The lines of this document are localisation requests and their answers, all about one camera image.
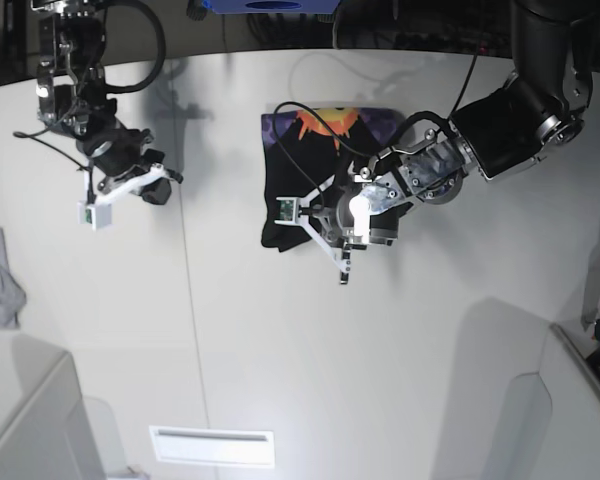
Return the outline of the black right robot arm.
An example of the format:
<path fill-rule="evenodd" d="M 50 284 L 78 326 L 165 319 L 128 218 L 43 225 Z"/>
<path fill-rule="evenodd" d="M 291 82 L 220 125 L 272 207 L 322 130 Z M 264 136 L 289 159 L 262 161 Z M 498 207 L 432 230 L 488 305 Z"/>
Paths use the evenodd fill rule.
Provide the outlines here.
<path fill-rule="evenodd" d="M 152 27 L 157 53 L 148 75 L 132 85 L 111 85 L 102 57 L 107 45 L 106 20 L 112 1 L 34 1 L 40 14 L 40 53 L 36 94 L 43 132 L 71 138 L 85 157 L 77 168 L 86 177 L 86 203 L 112 203 L 133 194 L 151 205 L 164 205 L 180 173 L 164 164 L 164 153 L 150 148 L 148 129 L 126 127 L 116 116 L 117 96 L 140 92 L 161 73 L 166 59 L 163 26 L 142 1 L 123 1 Z"/>

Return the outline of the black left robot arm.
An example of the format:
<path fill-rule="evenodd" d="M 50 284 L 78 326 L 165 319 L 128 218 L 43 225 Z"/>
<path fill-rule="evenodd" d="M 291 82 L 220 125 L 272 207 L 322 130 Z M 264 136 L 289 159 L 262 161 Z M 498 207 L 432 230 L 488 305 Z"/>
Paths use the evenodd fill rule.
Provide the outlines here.
<path fill-rule="evenodd" d="M 410 115 L 358 170 L 338 205 L 348 216 L 341 284 L 349 281 L 352 250 L 392 244 L 401 217 L 450 202 L 471 171 L 493 181 L 581 133 L 593 94 L 598 8 L 596 1 L 511 2 L 514 68 L 503 86 L 447 118 Z"/>

